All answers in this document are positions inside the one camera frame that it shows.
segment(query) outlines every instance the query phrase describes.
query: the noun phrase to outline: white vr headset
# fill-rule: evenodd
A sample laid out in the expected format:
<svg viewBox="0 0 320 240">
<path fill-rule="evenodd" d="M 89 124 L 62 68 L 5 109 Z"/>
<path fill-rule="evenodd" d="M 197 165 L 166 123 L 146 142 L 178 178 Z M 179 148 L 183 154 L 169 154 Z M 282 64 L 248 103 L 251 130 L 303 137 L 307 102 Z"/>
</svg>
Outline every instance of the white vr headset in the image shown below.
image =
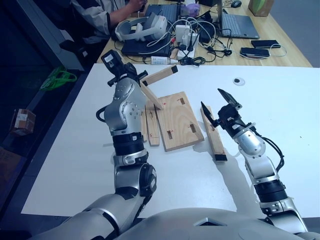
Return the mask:
<svg viewBox="0 0 320 240">
<path fill-rule="evenodd" d="M 120 23 L 115 28 L 115 34 L 122 42 L 131 39 L 143 42 L 154 41 L 160 39 L 167 32 L 167 24 L 166 17 L 152 12 L 150 16 Z M 130 34 L 131 28 L 135 25 L 135 33 Z"/>
</svg>

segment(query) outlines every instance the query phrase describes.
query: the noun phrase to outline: black smartphone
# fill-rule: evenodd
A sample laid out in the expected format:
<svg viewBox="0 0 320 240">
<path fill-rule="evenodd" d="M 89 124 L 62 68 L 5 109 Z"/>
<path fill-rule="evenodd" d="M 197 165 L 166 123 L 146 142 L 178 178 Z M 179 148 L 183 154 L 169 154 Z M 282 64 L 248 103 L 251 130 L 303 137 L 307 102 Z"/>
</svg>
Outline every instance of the black smartphone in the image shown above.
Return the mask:
<svg viewBox="0 0 320 240">
<path fill-rule="evenodd" d="M 256 49 L 279 49 L 281 46 L 277 42 L 277 40 L 252 40 L 251 41 L 252 46 L 254 46 Z"/>
<path fill-rule="evenodd" d="M 249 58 L 259 59 L 270 57 L 269 51 L 267 49 L 242 47 L 240 54 Z"/>
</svg>

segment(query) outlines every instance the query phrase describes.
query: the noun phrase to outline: person's hand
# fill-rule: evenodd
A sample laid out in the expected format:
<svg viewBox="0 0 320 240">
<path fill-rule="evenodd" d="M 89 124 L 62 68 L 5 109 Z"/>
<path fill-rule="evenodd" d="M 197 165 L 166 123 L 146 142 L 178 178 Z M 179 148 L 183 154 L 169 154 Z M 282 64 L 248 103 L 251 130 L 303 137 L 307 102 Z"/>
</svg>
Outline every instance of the person's hand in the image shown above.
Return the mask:
<svg viewBox="0 0 320 240">
<path fill-rule="evenodd" d="M 147 0 L 130 0 L 128 5 L 130 6 L 130 9 L 132 12 L 139 11 L 143 5 L 147 3 Z"/>
</svg>

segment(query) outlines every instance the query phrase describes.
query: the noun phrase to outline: green object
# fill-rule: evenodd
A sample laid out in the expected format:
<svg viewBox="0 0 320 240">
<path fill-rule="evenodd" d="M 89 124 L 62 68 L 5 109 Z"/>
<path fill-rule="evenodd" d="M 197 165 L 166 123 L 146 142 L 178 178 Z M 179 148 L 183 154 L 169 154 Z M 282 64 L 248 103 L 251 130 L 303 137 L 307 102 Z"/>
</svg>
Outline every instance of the green object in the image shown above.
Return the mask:
<svg viewBox="0 0 320 240">
<path fill-rule="evenodd" d="M 41 85 L 40 90 L 50 91 L 64 85 L 66 82 L 75 81 L 77 81 L 76 75 L 67 72 L 64 66 L 59 66 L 50 73 L 50 75 Z"/>
<path fill-rule="evenodd" d="M 253 0 L 252 8 L 256 13 L 258 12 L 265 4 L 265 0 Z"/>
</svg>

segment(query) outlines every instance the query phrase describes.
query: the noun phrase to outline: computer mouse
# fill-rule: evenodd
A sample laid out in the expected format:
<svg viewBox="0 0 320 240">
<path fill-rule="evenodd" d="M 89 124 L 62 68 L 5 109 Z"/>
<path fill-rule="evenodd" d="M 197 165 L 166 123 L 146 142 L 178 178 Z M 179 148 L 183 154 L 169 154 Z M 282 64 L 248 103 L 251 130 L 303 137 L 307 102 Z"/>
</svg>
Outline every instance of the computer mouse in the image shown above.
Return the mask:
<svg viewBox="0 0 320 240">
<path fill-rule="evenodd" d="M 233 1 L 233 2 L 231 3 L 231 7 L 232 7 L 232 8 L 238 8 L 238 7 L 241 6 L 241 4 L 242 4 L 241 1 L 236 0 L 236 1 Z"/>
</svg>

